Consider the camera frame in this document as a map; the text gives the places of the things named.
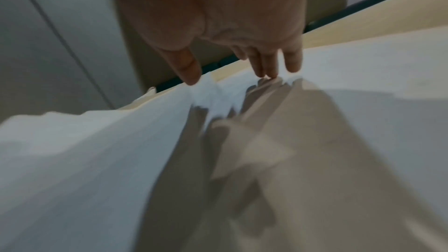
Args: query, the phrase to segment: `wooden desk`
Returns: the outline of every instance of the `wooden desk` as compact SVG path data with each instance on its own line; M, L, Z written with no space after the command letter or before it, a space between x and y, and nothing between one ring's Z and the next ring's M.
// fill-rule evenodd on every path
M303 47L315 48L445 25L448 25L448 0L386 0L304 34ZM250 68L249 62L239 60L211 75L219 81L246 68ZM169 90L139 99L124 109L132 109Z

